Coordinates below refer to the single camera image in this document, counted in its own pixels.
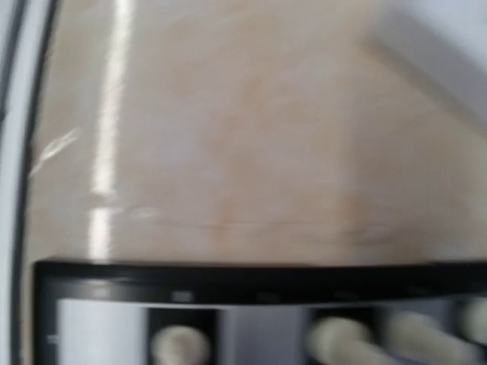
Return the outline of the black white chess board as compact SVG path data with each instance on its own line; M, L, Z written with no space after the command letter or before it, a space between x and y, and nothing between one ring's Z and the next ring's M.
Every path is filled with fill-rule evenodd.
M425 314L486 362L486 263L359 267L143 265L41 260L33 266L36 364L156 364L151 340L172 325L208 336L208 364L320 364L307 333L328 317L366 325L395 364L384 327Z

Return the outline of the white chess piece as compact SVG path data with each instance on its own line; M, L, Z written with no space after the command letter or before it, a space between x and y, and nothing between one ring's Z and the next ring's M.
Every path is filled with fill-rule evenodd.
M478 364L476 346L442 329L438 320L408 311L392 314L384 327L389 349L404 358L425 364Z
M208 336L197 328L172 325L158 331L151 340L151 356L156 364L208 364L212 350Z
M328 317L307 333L307 352L320 364L380 365L396 361L372 342L368 327L354 319Z

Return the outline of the white divided plastic tray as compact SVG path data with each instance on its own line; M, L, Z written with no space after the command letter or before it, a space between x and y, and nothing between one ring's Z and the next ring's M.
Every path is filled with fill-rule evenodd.
M371 31L486 130L484 1L380 1Z

